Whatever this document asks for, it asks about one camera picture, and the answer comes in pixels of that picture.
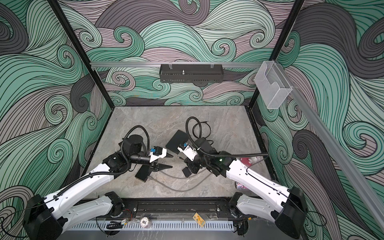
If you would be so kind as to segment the small black ribbed switch box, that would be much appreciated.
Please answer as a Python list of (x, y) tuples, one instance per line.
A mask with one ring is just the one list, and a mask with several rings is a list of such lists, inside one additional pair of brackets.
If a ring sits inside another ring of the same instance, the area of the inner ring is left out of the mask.
[(145, 183), (151, 174), (150, 166), (142, 165), (135, 175), (135, 178)]

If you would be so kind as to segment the black wall power adapter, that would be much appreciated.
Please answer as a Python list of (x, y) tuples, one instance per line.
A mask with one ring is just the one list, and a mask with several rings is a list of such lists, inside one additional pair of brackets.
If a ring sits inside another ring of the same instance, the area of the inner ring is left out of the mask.
[(186, 178), (189, 178), (192, 175), (192, 172), (188, 167), (183, 168), (182, 172)]

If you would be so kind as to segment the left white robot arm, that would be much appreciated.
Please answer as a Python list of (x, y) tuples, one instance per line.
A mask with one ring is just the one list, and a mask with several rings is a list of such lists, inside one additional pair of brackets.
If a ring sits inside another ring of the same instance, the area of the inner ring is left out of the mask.
[(55, 240), (73, 226), (99, 216), (118, 218), (124, 210), (123, 200), (108, 192), (96, 200), (80, 204), (92, 191), (122, 175), (130, 165), (121, 153), (108, 156), (81, 179), (45, 197), (28, 200), (23, 227), (31, 240)]

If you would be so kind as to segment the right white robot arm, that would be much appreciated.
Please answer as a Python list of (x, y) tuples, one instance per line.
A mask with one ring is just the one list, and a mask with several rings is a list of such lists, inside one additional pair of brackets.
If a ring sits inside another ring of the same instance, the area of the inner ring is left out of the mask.
[(185, 149), (190, 171), (206, 168), (215, 176), (223, 176), (245, 186), (258, 196), (241, 195), (235, 198), (235, 208), (244, 215), (260, 217), (275, 223), (283, 233), (299, 239), (308, 214), (304, 192), (297, 187), (287, 188), (259, 175), (230, 154), (207, 154), (202, 150)]

